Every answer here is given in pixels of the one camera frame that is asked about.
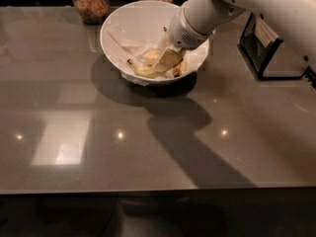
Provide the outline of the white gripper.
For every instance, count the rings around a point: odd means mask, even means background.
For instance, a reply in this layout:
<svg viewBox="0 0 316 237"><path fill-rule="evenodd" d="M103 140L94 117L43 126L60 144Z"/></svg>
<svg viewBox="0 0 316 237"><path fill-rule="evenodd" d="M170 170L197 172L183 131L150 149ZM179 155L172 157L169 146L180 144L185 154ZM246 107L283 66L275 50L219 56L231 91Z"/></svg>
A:
<svg viewBox="0 0 316 237"><path fill-rule="evenodd" d="M211 30L205 33L195 30L185 16L185 9L180 8L172 18L165 36L157 44L157 50L160 54L155 59L152 68L159 73L172 69L182 62L183 57L177 51L170 48L171 46L185 50L195 50L210 35Z"/></svg>

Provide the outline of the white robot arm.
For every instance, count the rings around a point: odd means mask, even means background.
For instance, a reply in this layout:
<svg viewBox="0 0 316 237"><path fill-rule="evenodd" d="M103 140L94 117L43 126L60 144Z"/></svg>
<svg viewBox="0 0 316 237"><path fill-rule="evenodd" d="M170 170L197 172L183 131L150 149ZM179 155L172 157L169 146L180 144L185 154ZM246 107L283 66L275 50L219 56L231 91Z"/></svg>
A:
<svg viewBox="0 0 316 237"><path fill-rule="evenodd" d="M316 0L187 0L158 43L153 68L166 72L179 64L184 50L195 50L220 25L242 12L261 18L305 61L316 66Z"/></svg>

